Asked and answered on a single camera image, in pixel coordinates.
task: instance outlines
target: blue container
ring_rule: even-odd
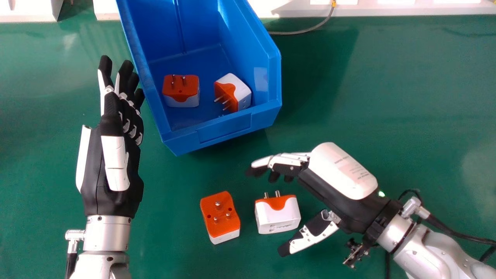
[[[117,0],[121,22],[162,141],[181,155],[273,124],[282,105],[281,54],[246,0]],[[214,103],[232,72],[251,91],[235,113]],[[171,108],[164,76],[200,78],[200,105]]]

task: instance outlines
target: green surface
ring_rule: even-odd
[[[87,2],[64,5],[57,24],[0,25],[0,278],[62,278],[64,233],[85,225],[74,173],[81,125],[99,120],[96,68],[102,54],[116,64],[130,57],[120,24],[96,22]],[[245,178],[246,167],[323,141],[353,155],[387,195],[419,188],[453,228],[496,238],[496,17],[336,18],[275,42],[284,105],[269,129],[174,157],[144,106],[134,279],[383,278],[380,250],[356,271],[341,264],[350,237],[343,232],[286,258],[276,248],[293,232],[256,232],[253,202],[263,192],[296,194],[303,220],[323,205],[296,183]],[[242,230],[214,246],[199,200],[222,190],[232,194]],[[460,243],[475,257],[486,249]],[[392,267],[393,278],[406,278]]]

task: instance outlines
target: robotic arm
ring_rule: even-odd
[[[68,230],[66,279],[127,279],[131,220],[143,196],[138,175],[144,101],[139,78],[124,61],[114,86],[112,61],[102,56],[98,67],[101,119],[94,129],[83,126],[76,169],[76,187],[86,215],[85,230]],[[84,241],[77,258],[78,242]]]
[[[379,194],[377,179],[359,162],[326,142],[310,153],[282,153],[254,161],[247,175],[260,177],[270,169],[269,182],[284,175],[298,182],[330,210],[322,210],[303,226],[278,252],[287,256],[329,237],[338,229],[363,235],[351,239],[350,255],[343,264],[356,261],[380,245],[389,252],[410,279],[494,279],[496,270],[468,256],[449,236],[433,232],[411,220],[411,215],[441,229],[447,228],[427,211],[417,198],[404,206]],[[488,239],[483,243],[495,245]]]

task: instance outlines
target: white adapter body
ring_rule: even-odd
[[[269,198],[265,193],[264,199],[255,201],[255,218],[259,234],[296,229],[302,219],[296,196],[281,197],[279,191],[276,191],[274,198]]]

